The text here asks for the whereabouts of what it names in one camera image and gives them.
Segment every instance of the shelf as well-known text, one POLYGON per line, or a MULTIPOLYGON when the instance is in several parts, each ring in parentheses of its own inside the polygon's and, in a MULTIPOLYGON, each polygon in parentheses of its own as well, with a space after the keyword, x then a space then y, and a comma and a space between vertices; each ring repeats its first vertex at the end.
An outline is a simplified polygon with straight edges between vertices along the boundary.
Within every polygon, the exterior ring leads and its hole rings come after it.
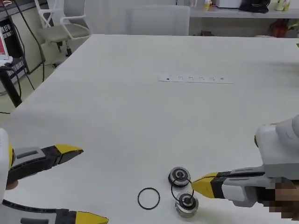
POLYGON ((270 10, 268 13, 250 13, 238 9, 211 7, 206 11, 201 8, 192 8, 191 17, 199 18, 265 18, 265 19, 299 19, 299 9, 290 9, 286 12, 270 10))

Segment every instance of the black cable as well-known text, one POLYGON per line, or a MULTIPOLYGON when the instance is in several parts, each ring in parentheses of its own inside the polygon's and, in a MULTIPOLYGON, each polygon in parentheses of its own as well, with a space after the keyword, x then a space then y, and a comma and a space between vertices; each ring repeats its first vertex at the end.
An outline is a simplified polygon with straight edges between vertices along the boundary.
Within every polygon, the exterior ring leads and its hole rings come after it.
MULTIPOLYGON (((187 180, 187 181, 189 181, 189 183, 192 183, 188 178, 185 178, 185 177, 178 177, 178 178, 176 178, 176 179, 174 180, 174 182, 177 181, 177 180, 180 180, 180 179, 182 179, 182 180, 187 180)), ((180 202, 180 201, 174 196, 174 193, 173 193, 173 184, 171 185, 171 194, 172 194, 172 196, 174 197, 174 199, 175 199, 176 201, 180 202)), ((192 191, 192 195, 190 196, 190 200, 193 198, 193 196, 194 196, 194 189, 193 189, 193 191, 192 191)))
POLYGON ((18 82, 18 86, 19 86, 19 95, 20 95, 20 98, 22 98, 22 88, 21 88, 20 78, 19 78, 18 74, 16 74, 15 76, 17 77, 17 82, 18 82))
POLYGON ((22 47, 23 47, 23 64, 24 64, 24 66, 23 66, 23 70, 24 70, 25 76, 27 77, 27 79, 28 79, 28 81, 29 81, 29 83, 30 83, 32 89, 35 90, 35 88, 34 88, 32 82, 31 82, 31 80, 30 80, 30 78, 29 78, 29 76, 28 76, 28 74, 27 74, 27 72, 26 72, 26 70, 25 70, 25 55, 26 55, 26 53, 25 53, 25 45, 24 45, 24 42, 23 42, 23 40, 22 40, 22 38, 21 38, 19 29, 17 28, 17 26, 16 26, 15 23, 13 22, 13 19, 11 18, 11 15, 8 13, 8 10, 7 10, 6 6, 4 6, 4 9, 5 9, 5 12, 6 12, 6 14, 7 14, 9 20, 11 21, 12 25, 14 26, 14 28, 15 28, 15 30, 16 30, 16 32, 17 32, 17 35, 18 35, 18 37, 19 37, 19 40, 20 40, 20 42, 21 42, 21 44, 22 44, 22 47))
POLYGON ((33 38, 35 39, 35 41, 36 41, 36 43, 37 43, 37 45, 38 45, 38 48, 39 48, 39 51, 40 51, 40 54, 41 54, 41 58, 42 58, 42 64, 43 64, 43 80, 42 80, 42 82, 44 82, 44 81, 45 81, 45 59, 44 59, 44 55, 43 55, 43 51, 42 51, 42 47, 41 47, 41 45, 39 44, 39 42, 38 42, 36 36, 35 36, 34 33, 32 32, 30 26, 28 25, 27 20, 25 19, 25 16, 24 16, 23 12, 21 11, 19 5, 17 4, 16 0, 12 0, 12 1, 14 2, 15 6, 18 8, 18 10, 19 10, 19 12, 20 12, 20 14, 21 14, 21 17, 22 17, 22 19, 24 20, 24 23, 26 24, 26 26, 27 26, 29 32, 31 33, 31 35, 33 36, 33 38))

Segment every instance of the black rubber band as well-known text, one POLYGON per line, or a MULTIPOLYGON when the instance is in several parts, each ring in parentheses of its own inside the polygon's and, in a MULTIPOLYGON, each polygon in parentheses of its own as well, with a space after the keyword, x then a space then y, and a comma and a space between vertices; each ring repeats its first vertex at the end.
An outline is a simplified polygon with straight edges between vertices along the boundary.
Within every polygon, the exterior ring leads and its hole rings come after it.
MULTIPOLYGON (((192 183, 188 178, 185 178, 185 177, 178 177, 178 178, 176 178, 173 182, 175 182, 175 181, 177 181, 177 180, 179 180, 179 179, 185 179, 185 180, 189 181, 189 183, 192 183)), ((177 200, 178 202, 180 202, 180 200, 178 200, 178 199, 174 196, 174 194, 173 194, 173 184, 171 185, 171 194, 172 194, 172 196, 174 197, 175 200, 177 200)), ((192 199, 193 196, 194 196, 194 189, 193 189, 193 191, 192 191, 192 195, 190 196, 190 199, 192 199)))
POLYGON ((159 191, 157 191, 157 190, 154 189, 154 188, 144 188, 144 189, 142 189, 142 190, 139 192, 138 197, 137 197, 137 201, 138 201, 139 206, 142 207, 142 208, 145 209, 145 210, 152 210, 152 209, 155 209, 155 208, 159 205, 159 203, 160 203, 160 193, 159 193, 159 191), (139 201, 139 197, 140 197, 141 193, 144 192, 145 190, 153 190, 153 191, 155 191, 155 192, 158 194, 158 202, 157 202, 157 204, 156 204, 154 207, 146 208, 146 207, 144 207, 143 205, 141 205, 141 203, 140 203, 140 201, 139 201))

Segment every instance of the white chair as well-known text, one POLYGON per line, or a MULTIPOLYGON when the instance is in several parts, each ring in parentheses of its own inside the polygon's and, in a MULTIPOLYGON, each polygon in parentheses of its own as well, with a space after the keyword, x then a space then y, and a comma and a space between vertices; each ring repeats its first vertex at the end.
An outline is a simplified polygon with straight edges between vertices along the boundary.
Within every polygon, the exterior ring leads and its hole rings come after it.
POLYGON ((85 15, 85 0, 64 0, 64 8, 41 9, 39 15, 45 23, 45 27, 40 30, 41 35, 48 42, 66 42, 68 56, 71 49, 68 40, 76 40, 90 37, 92 34, 85 15), (51 26, 50 20, 54 12, 64 12, 65 17, 60 19, 60 25, 51 26), (45 18, 44 14, 50 13, 49 18, 45 18))
POLYGON ((189 35, 190 7, 142 6, 127 10, 128 35, 189 35))

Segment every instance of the small bottle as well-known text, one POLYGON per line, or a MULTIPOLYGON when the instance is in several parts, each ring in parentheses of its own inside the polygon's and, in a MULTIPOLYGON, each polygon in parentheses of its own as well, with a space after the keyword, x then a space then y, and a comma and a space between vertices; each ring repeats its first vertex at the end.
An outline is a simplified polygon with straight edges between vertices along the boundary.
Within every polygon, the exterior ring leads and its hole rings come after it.
POLYGON ((291 3, 290 0, 285 0, 285 2, 284 2, 284 11, 288 11, 289 10, 290 3, 291 3))
POLYGON ((283 11, 284 10, 284 1, 285 0, 278 0, 275 10, 283 11))
POLYGON ((210 6, 211 6, 211 0, 205 0, 205 4, 204 4, 205 10, 209 10, 210 6))

